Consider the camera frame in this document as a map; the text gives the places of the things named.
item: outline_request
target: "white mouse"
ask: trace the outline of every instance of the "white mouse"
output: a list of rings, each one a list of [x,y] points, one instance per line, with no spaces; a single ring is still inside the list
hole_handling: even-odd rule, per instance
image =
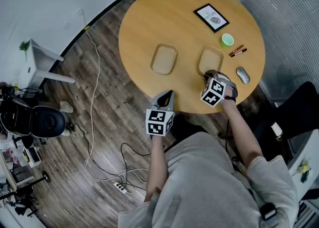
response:
[[[248,84],[250,82],[250,77],[243,67],[238,67],[236,73],[244,84]]]

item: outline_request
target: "brown marker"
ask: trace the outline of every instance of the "brown marker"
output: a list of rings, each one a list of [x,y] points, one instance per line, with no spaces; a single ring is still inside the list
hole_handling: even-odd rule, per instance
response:
[[[241,45],[241,46],[237,47],[233,52],[231,52],[231,53],[229,54],[229,56],[232,56],[233,54],[235,54],[235,53],[236,53],[238,50],[240,50],[243,46],[244,46],[244,45]]]

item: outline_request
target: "green cup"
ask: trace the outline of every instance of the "green cup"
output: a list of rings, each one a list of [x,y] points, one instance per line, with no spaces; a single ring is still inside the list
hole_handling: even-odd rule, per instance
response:
[[[221,36],[220,45],[221,47],[230,47],[234,44],[234,38],[232,35],[225,33]]]

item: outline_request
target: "wooden floor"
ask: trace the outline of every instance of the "wooden floor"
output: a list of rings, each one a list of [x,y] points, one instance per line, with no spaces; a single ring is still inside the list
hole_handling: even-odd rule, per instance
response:
[[[151,141],[145,133],[145,112],[150,100],[127,75],[118,50],[118,33],[125,12],[134,0],[123,0],[107,12],[90,29],[101,56],[101,75],[93,105],[94,151],[93,158],[111,173],[124,171],[120,153],[123,142],[131,144],[140,153],[149,153]],[[98,72],[98,58],[87,34],[84,34],[65,55],[56,72],[76,79],[74,85],[48,81],[45,92],[50,101],[67,100],[74,106],[74,113],[67,114],[67,121],[77,123],[86,132],[92,146],[90,120],[91,97]],[[267,102],[259,88],[242,103],[248,115],[255,114]],[[187,114],[188,119],[202,125],[217,138],[225,132],[226,117],[223,113],[209,115]],[[165,145],[173,138],[165,138]],[[76,127],[70,137],[60,136],[40,145],[42,164],[33,169],[36,178],[45,170],[51,183],[41,182],[34,187],[39,202],[38,217],[52,228],[116,227],[121,211],[136,207],[144,199],[144,191],[135,189],[133,194],[122,194],[111,181],[97,181],[85,169],[88,158],[87,141]],[[124,148],[128,168],[148,168],[149,158],[140,157]],[[107,179],[112,176],[99,170],[92,161],[88,169],[93,176]],[[142,178],[147,173],[138,171]],[[134,176],[135,185],[145,185]]]

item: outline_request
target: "framed picture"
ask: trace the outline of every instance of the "framed picture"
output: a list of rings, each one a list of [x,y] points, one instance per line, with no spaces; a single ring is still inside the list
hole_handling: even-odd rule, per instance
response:
[[[213,31],[217,32],[229,24],[226,18],[220,14],[211,4],[206,4],[194,10],[194,13]]]

